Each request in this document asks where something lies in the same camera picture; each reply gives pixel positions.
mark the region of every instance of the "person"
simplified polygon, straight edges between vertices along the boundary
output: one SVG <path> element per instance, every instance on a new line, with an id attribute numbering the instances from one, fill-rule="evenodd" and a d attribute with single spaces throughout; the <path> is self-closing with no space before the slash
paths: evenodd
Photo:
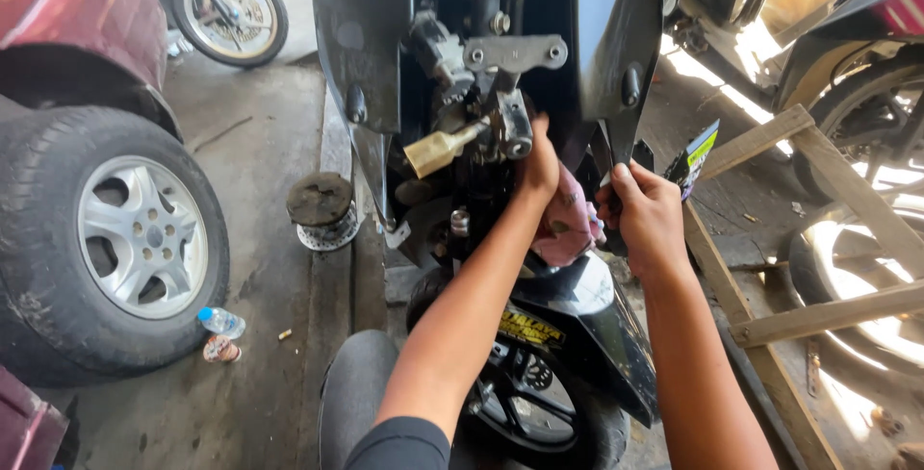
<path id="1" fill-rule="evenodd" d="M 544 114 L 533 120 L 533 148 L 517 166 L 509 204 L 410 332 L 400 355 L 384 333 L 364 331 L 334 359 L 321 406 L 321 470 L 447 468 L 464 400 L 487 361 L 558 184 L 548 125 Z M 612 191 L 622 200 L 618 213 L 607 205 Z M 611 185 L 596 198 L 602 204 L 598 216 L 622 232 L 629 267 L 644 290 L 672 467 L 777 468 L 689 263 L 677 185 L 633 161 L 616 165 Z M 380 377 L 358 378 L 360 372 Z"/>

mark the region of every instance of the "pink rag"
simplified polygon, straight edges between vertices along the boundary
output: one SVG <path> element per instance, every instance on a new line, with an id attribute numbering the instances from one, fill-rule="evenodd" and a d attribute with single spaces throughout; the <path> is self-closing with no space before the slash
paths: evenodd
<path id="1" fill-rule="evenodd" d="M 597 210 L 577 181 L 559 161 L 558 190 L 542 213 L 531 247 L 551 267 L 568 266 L 596 241 L 606 241 Z"/>

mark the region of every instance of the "silver alloy wheel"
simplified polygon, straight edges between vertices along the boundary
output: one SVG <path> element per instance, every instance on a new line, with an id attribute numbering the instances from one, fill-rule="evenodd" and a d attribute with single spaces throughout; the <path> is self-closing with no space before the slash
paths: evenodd
<path id="1" fill-rule="evenodd" d="M 183 0 L 184 16 L 196 36 L 212 50 L 234 59 L 249 59 L 267 51 L 279 28 L 272 0 L 224 1 L 237 14 L 239 30 L 225 25 L 210 0 Z"/>
<path id="2" fill-rule="evenodd" d="M 135 317 L 173 317 L 202 287 L 209 261 L 202 214 L 156 161 L 121 156 L 96 168 L 80 195 L 77 228 L 96 284 Z"/>

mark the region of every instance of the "black wheel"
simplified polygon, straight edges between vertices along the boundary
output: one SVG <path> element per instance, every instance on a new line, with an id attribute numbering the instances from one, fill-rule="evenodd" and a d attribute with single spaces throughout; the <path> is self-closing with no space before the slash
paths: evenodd
<path id="1" fill-rule="evenodd" d="M 867 164 L 866 176 L 872 182 L 883 166 L 908 169 L 888 159 L 890 149 L 924 90 L 924 56 L 900 54 L 844 79 L 825 94 L 809 111 L 819 130 L 828 136 L 851 163 Z M 921 145 L 912 152 L 921 165 Z M 793 154 L 796 178 L 819 203 L 836 198 L 833 188 L 815 172 L 809 160 Z"/>
<path id="2" fill-rule="evenodd" d="M 28 385 L 139 375 L 201 345 L 229 254 L 209 181 L 177 139 L 108 108 L 2 124 L 0 363 Z"/>
<path id="3" fill-rule="evenodd" d="M 901 195 L 896 213 L 924 236 L 924 198 Z M 793 286 L 807 305 L 858 297 L 901 284 L 900 267 L 842 205 L 794 234 L 789 246 Z M 909 375 L 924 374 L 924 320 L 889 317 L 832 332 L 861 356 Z"/>
<path id="4" fill-rule="evenodd" d="M 412 330 L 452 278 L 436 268 L 408 304 Z M 629 441 L 629 416 L 608 395 L 575 377 L 554 356 L 499 338 L 473 388 L 460 426 L 498 453 L 536 470 L 608 470 Z"/>
<path id="5" fill-rule="evenodd" d="M 279 54 L 288 36 L 283 0 L 225 0 L 237 28 L 225 22 L 211 0 L 173 0 L 177 26 L 204 55 L 230 66 L 254 68 Z"/>

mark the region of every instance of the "motorcycle wheel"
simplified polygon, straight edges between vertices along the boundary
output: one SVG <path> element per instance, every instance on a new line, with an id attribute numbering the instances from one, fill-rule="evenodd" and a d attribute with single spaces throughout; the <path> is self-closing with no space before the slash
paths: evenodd
<path id="1" fill-rule="evenodd" d="M 177 27 L 210 59 L 239 68 L 269 63 L 283 49 L 288 14 L 283 0 L 225 0 L 237 13 L 238 28 L 222 20 L 210 0 L 173 0 Z"/>
<path id="2" fill-rule="evenodd" d="M 912 229 L 924 235 L 924 198 L 900 195 L 893 204 Z M 887 254 L 855 255 L 880 250 L 875 238 L 845 207 L 838 207 L 795 234 L 789 246 L 789 273 L 806 305 L 855 298 L 903 283 L 889 269 Z M 881 318 L 832 331 L 838 341 L 883 365 L 908 375 L 924 375 L 924 318 Z"/>
<path id="3" fill-rule="evenodd" d="M 452 269 L 440 267 L 417 283 L 408 303 L 408 332 L 452 276 Z M 476 388 L 493 374 L 493 390 L 477 413 L 469 409 L 460 418 L 467 434 L 535 470 L 605 470 L 622 458 L 629 416 L 615 399 L 571 374 L 554 356 L 498 338 L 488 364 L 493 367 L 486 366 Z"/>
<path id="4" fill-rule="evenodd" d="M 924 57 L 899 55 L 894 59 L 874 63 L 832 87 L 809 111 L 819 130 L 834 145 L 844 143 L 860 133 L 881 130 L 894 133 L 911 113 L 924 90 Z M 851 163 L 872 162 L 880 137 L 870 142 L 839 146 Z M 888 167 L 907 169 L 907 165 L 885 163 Z M 837 198 L 834 189 L 820 176 L 809 159 L 796 151 L 793 168 L 803 188 L 818 203 L 826 204 Z M 872 180 L 878 167 L 872 168 Z"/>

